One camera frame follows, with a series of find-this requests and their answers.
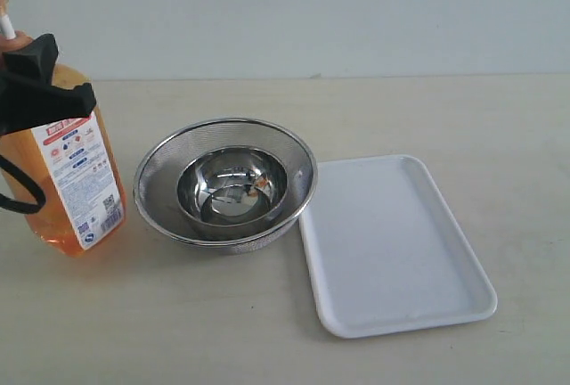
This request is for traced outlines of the white plastic tray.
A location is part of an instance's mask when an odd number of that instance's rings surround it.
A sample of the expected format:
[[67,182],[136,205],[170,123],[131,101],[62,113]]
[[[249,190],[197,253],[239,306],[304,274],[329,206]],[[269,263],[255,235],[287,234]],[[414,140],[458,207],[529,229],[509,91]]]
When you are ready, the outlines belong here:
[[491,317],[498,297],[426,165],[323,162],[300,218],[317,315],[343,339]]

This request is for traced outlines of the orange soap pump bottle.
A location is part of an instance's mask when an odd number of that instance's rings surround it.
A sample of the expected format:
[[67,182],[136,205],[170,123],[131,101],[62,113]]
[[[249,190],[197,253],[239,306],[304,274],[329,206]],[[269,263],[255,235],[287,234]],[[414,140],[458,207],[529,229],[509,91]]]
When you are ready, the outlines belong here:
[[[1,0],[1,36],[16,38]],[[51,85],[1,68],[1,83],[72,90],[91,80],[59,63]],[[30,229],[77,257],[107,239],[126,219],[126,194],[99,106],[87,118],[64,119],[1,135],[1,173],[11,193],[1,207],[25,216]]]

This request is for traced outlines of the small stainless steel bowl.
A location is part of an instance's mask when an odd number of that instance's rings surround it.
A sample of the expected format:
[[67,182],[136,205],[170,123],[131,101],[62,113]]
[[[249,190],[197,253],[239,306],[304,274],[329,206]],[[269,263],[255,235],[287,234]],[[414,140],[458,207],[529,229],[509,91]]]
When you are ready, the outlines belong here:
[[176,196],[201,231],[259,233],[283,210],[288,175],[281,160],[260,148],[234,145],[204,153],[181,172]]

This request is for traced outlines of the steel mesh colander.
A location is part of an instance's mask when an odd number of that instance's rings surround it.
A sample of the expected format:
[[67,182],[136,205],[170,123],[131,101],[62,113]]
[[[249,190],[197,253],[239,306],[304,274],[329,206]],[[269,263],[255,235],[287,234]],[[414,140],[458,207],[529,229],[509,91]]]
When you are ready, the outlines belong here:
[[[176,196],[181,172],[206,152],[234,145],[260,148],[282,161],[288,194],[277,220],[259,233],[203,232],[182,212]],[[134,178],[134,203],[140,215],[165,236],[224,254],[258,250],[284,235],[312,199],[318,181],[317,162],[309,146],[285,127],[252,118],[219,118],[175,131],[151,149]]]

